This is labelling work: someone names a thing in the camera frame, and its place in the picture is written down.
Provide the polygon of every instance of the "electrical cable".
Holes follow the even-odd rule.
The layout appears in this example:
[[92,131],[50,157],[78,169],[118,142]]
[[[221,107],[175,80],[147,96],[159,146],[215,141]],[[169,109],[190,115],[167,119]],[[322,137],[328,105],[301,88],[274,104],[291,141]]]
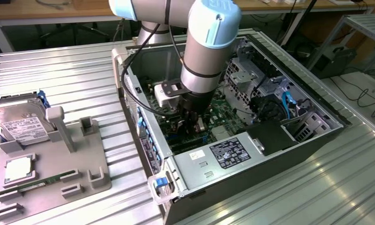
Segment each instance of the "electrical cable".
[[255,93],[255,91],[258,90],[258,88],[262,86],[262,84],[265,83],[267,79],[267,75],[265,75],[263,79],[261,80],[261,82],[258,83],[257,87],[253,89],[251,93],[250,93],[250,99],[253,98],[253,94]]
[[130,68],[130,66],[131,66],[137,56],[142,52],[142,49],[145,48],[146,44],[149,43],[151,37],[155,35],[159,27],[161,27],[161,24],[157,25],[155,29],[153,30],[149,38],[145,40],[145,42],[143,42],[142,46],[139,47],[139,49],[137,50],[135,54],[133,56],[129,56],[129,58],[126,60],[127,63],[125,65],[125,69],[123,69],[123,72],[121,74],[121,83],[122,83],[122,86],[125,87],[123,90],[130,95],[131,99],[137,102],[137,104],[142,106],[142,108],[145,108],[147,111],[150,111],[151,113],[158,114],[161,116],[175,116],[178,114],[178,112],[175,112],[175,113],[165,113],[165,112],[161,112],[161,111],[157,111],[157,110],[151,109],[150,106],[145,105],[143,102],[141,102],[141,100],[133,94],[133,92],[131,92],[131,90],[130,90],[130,88],[127,86],[127,83],[126,83],[126,73],[127,73],[127,70],[129,70],[129,68]]
[[42,0],[35,0],[39,4],[44,5],[44,6],[50,6],[50,7],[54,7],[59,10],[63,10],[64,8],[62,6],[66,6],[66,5],[70,5],[71,2],[66,1],[63,3],[47,3],[47,2],[43,2]]
[[267,15],[269,15],[269,14],[266,14],[265,16],[259,16],[259,15],[254,15],[254,16],[257,16],[257,17],[259,17],[259,18],[266,18]]
[[170,29],[171,41],[173,41],[173,45],[174,45],[174,48],[175,48],[175,51],[177,51],[177,54],[178,54],[178,57],[179,57],[179,61],[183,64],[183,59],[182,59],[181,52],[178,50],[178,46],[177,46],[177,43],[175,43],[175,38],[174,38],[173,30],[171,30],[171,25],[169,25],[169,29]]
[[[344,93],[344,95],[346,96],[346,98],[349,99],[349,100],[352,100],[352,101],[357,101],[357,105],[360,106],[360,107],[369,107],[369,106],[372,106],[372,105],[375,105],[375,102],[374,103],[370,103],[369,105],[361,105],[360,104],[360,100],[361,100],[361,98],[362,97],[365,97],[366,95],[369,95],[368,94],[368,92],[369,92],[369,89],[362,89],[358,85],[356,85],[354,83],[352,83],[352,82],[349,82],[348,80],[345,80],[341,76],[338,76],[346,83],[349,83],[350,85],[353,85],[353,86],[356,86],[360,90],[362,90],[362,93],[360,94],[360,96],[358,96],[358,98],[350,98],[349,96],[348,96],[348,94],[344,92],[344,90],[341,89],[341,87],[338,86],[338,84],[336,83],[336,81],[334,81],[334,79],[333,78],[330,78],[330,80],[333,81],[333,83],[336,84],[336,86],[338,87],[338,89],[341,90],[341,92]],[[373,118],[375,118],[375,110],[373,111],[373,113],[372,113],[372,117]]]
[[119,24],[118,24],[118,29],[116,29],[116,31],[115,31],[115,34],[114,34],[114,37],[112,37],[112,42],[115,42],[115,39],[116,39],[116,37],[118,37],[118,34],[119,34],[119,28],[121,28],[121,25],[122,25],[122,37],[121,37],[121,39],[122,39],[122,41],[123,41],[123,36],[125,36],[125,25],[123,25],[123,22],[125,22],[125,18],[122,18],[121,19],[121,21],[119,21]]
[[[291,7],[291,9],[290,9],[289,14],[291,14],[291,13],[293,13],[294,8],[295,8],[295,5],[297,5],[297,0],[295,0],[295,2],[294,2],[294,5],[293,5],[293,7]],[[294,23],[294,16],[293,16],[293,18],[291,18],[291,20],[290,20],[290,24],[289,24],[289,27],[287,27],[286,33],[285,33],[283,37],[278,40],[279,34],[281,34],[281,32],[282,32],[282,26],[281,26],[281,29],[279,29],[279,32],[278,32],[278,34],[277,34],[277,38],[275,38],[275,41],[278,40],[278,41],[277,41],[277,43],[278,43],[281,40],[283,40],[283,38],[286,37],[287,31],[289,31],[289,29],[291,28],[293,23]]]
[[278,20],[281,18],[281,16],[278,16],[277,18],[274,18],[273,20],[269,21],[262,21],[259,19],[257,19],[254,16],[255,15],[250,15],[253,19],[255,19],[257,21],[259,21],[261,23],[263,23],[266,26],[269,25],[269,23],[274,22],[275,20]]
[[241,112],[243,112],[243,113],[247,113],[247,114],[250,114],[250,115],[253,115],[254,113],[253,112],[246,112],[246,111],[243,111],[242,109],[238,109],[238,108],[235,108],[238,111],[241,111]]
[[365,5],[366,5],[366,11],[369,11],[369,4],[366,3],[366,1],[364,0],[362,1],[364,3],[365,3]]

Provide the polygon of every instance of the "green circuit board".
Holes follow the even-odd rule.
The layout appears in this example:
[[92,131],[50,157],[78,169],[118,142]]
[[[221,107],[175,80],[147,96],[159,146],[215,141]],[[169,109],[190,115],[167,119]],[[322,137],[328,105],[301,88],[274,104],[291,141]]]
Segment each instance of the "green circuit board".
[[[150,91],[145,91],[145,93],[153,109],[166,113],[171,112],[170,108],[159,107],[157,97]],[[181,135],[175,131],[175,124],[178,121],[183,120],[181,116],[165,118],[157,115],[157,119],[170,148],[175,154],[181,154],[189,150],[217,142],[217,137],[211,132],[214,128],[225,126],[227,132],[233,136],[238,133],[239,129],[246,126],[238,115],[233,112],[233,107],[223,98],[221,91],[217,91],[211,100],[211,105],[209,106],[207,112],[203,115],[203,121],[207,127],[206,131]]]

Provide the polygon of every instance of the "light blue robot joint cap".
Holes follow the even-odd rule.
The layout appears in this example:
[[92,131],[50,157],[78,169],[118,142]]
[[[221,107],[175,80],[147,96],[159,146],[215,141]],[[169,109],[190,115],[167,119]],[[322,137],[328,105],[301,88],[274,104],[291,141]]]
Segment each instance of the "light blue robot joint cap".
[[221,49],[237,38],[242,11],[231,0],[197,0],[190,11],[189,30],[206,47]]
[[108,3],[111,11],[116,16],[121,16],[129,20],[138,20],[133,0],[110,0]]

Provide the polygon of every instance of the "printed label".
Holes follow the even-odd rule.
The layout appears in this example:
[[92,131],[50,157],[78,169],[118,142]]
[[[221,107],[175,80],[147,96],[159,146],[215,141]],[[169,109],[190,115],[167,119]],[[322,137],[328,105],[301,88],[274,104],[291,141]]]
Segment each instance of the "printed label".
[[46,185],[44,182],[43,182],[43,183],[39,183],[39,184],[35,184],[35,185],[32,185],[32,186],[30,186],[30,187],[26,187],[26,188],[20,189],[20,192],[30,191],[30,190],[32,190],[32,189],[36,189],[36,188],[39,188],[39,187],[43,187],[44,185]]
[[203,150],[199,150],[199,151],[195,151],[195,152],[190,153],[190,157],[191,157],[193,160],[195,160],[198,158],[202,158],[205,156],[206,156],[206,154],[205,154]]
[[213,145],[210,149],[223,169],[227,169],[251,159],[237,137],[217,145]]
[[3,123],[14,139],[24,142],[48,136],[38,117]]

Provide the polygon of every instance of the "motherboard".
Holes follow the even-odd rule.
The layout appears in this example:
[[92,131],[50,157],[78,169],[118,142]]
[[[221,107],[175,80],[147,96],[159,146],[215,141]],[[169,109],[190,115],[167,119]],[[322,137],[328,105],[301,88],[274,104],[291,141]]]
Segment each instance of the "motherboard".
[[[171,112],[170,108],[162,108],[159,106],[157,97],[154,93],[151,93],[150,89],[146,90],[145,93],[153,109],[166,113]],[[181,154],[194,148],[199,148],[235,135],[246,126],[237,115],[237,110],[230,106],[226,100],[223,88],[217,90],[211,100],[211,105],[202,116],[203,130],[187,133],[186,130],[183,130],[183,127],[178,127],[183,121],[183,117],[181,115],[170,118],[157,115],[157,119],[167,143],[175,154]]]

